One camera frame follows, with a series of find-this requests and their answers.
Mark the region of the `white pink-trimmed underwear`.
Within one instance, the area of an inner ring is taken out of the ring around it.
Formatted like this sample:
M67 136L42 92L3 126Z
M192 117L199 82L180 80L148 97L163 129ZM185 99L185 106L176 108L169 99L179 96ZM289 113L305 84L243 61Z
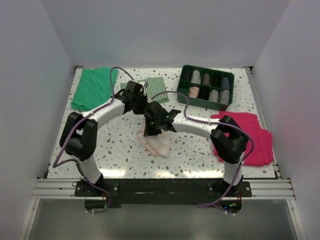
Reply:
M154 157L169 158L171 153L171 134L167 131L156 136L144 136L146 121L143 120L136 136L140 144Z

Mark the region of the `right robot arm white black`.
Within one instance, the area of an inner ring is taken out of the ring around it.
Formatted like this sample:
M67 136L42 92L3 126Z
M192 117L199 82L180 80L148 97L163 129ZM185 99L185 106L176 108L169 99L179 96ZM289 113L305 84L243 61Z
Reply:
M224 162L223 192L233 197L241 190L242 165L252 153L254 143L232 117L226 115L220 119L209 119L187 116L185 112L176 109L167 111L155 101L147 103L143 110L146 136L170 131L210 139L219 158Z

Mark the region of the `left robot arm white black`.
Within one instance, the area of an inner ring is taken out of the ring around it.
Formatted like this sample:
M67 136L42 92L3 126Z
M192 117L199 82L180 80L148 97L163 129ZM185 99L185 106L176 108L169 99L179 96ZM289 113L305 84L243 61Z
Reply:
M147 87L148 83L145 81L130 80L110 101L85 113L70 113L59 141L61 151L53 167L75 162L78 171L87 182L86 191L92 196L99 196L104 190L104 184L100 181L103 175L94 158L98 130L127 112L143 115L144 107L148 103Z

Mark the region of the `green white striped underwear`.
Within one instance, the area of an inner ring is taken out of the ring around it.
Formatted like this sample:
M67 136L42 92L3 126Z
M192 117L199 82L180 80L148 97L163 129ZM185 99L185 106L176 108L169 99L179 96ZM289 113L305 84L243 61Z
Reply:
M145 79L137 80L136 82L146 82L147 88L145 93L148 99L156 101L160 104L169 101L168 94L166 93L166 86L163 77L148 77Z

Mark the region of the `pink rolled underwear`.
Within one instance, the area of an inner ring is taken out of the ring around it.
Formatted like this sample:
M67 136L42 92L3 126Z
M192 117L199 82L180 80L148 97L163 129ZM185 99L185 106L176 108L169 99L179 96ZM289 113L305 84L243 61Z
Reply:
M189 88L188 96L190 98L197 98L200 88L198 86L191 86Z

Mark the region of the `green folded cloth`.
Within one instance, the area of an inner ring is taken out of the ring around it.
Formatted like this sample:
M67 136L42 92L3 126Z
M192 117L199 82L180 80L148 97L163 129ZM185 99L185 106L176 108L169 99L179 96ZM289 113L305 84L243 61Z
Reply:
M118 70L110 67L84 68L71 101L71 107L82 112L104 104L112 96Z

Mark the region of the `beige grey rolled sock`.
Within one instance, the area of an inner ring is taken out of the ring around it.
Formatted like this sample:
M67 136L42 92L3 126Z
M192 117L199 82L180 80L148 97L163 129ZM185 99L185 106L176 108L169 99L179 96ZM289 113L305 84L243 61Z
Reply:
M213 89L209 94L208 100L211 101L211 102L218 103L219 102L219 91Z

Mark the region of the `green divided storage tray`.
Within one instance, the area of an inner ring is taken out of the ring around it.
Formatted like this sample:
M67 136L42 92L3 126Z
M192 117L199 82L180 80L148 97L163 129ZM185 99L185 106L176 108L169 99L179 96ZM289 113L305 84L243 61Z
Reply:
M198 70L201 74L201 83L195 84L191 83L191 77L194 70ZM203 75L205 73L210 74L210 85L203 85ZM222 79L223 77L227 77L230 81L230 98L229 98L229 104L221 104L220 96L222 89ZM211 110L217 110L217 111L226 111L228 107L233 103L233 96L234 96L234 86L235 86L235 75L231 72L226 72L222 70L216 70L216 69L209 69L205 67L200 66L194 66L194 65L184 65L182 67L177 89L176 91L179 92L177 95L177 100L180 103L189 103L191 106L196 107L202 107L207 108ZM199 87L199 92L197 98L189 97L189 88L190 87ZM219 91L219 98L218 102L212 102L209 101L209 95L212 90Z

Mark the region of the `brown rolled sock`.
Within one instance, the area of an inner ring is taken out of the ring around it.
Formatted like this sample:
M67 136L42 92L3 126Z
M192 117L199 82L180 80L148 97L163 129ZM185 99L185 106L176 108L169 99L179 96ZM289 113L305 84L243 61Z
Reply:
M211 84L211 76L209 73L204 73L202 78L202 85L209 86Z

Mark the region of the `grey striped rolled sock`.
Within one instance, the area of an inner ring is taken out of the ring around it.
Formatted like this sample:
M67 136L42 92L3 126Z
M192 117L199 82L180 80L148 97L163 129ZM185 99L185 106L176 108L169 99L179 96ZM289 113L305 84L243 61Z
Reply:
M229 89L222 90L220 93L219 103L228 105L229 102L230 102L230 90Z

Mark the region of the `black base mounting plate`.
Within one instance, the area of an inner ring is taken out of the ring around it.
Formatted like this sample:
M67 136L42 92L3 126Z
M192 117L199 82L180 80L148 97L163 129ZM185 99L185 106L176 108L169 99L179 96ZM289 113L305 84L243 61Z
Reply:
M107 178L96 185L110 194L112 208L211 203L228 188L222 178Z

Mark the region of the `blue striped rolled sock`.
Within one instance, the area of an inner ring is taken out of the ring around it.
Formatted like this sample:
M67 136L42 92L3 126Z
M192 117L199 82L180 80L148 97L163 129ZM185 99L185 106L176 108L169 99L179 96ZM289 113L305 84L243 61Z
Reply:
M222 78L221 88L223 90L230 90L231 89L231 84L230 84L230 80L228 77Z

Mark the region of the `pink folded cloth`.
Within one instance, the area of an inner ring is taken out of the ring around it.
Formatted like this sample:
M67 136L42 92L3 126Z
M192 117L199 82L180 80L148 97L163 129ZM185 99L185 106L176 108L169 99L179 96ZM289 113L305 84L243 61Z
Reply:
M272 134L268 130L262 129L256 114L220 111L218 114L211 115L211 118L221 119L224 116L232 117L254 141L253 152L244 160L246 166L263 167L274 161Z

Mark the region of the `aluminium frame rail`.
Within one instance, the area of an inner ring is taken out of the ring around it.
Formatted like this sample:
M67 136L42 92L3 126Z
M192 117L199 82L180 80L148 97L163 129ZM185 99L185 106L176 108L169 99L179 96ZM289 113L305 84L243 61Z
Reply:
M73 199L79 179L37 179L32 192L33 199Z

